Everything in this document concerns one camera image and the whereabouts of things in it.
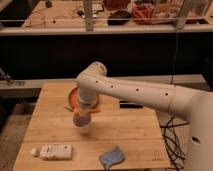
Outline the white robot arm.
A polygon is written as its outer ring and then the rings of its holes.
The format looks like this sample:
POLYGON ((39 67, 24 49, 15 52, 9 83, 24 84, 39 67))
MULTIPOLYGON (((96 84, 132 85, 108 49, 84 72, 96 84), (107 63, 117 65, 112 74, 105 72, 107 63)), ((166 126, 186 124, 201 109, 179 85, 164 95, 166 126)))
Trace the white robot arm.
POLYGON ((79 116, 87 117, 104 94, 174 114, 190 123, 184 171, 213 170, 213 92, 171 84, 107 77, 101 62, 93 62, 76 78, 79 116))

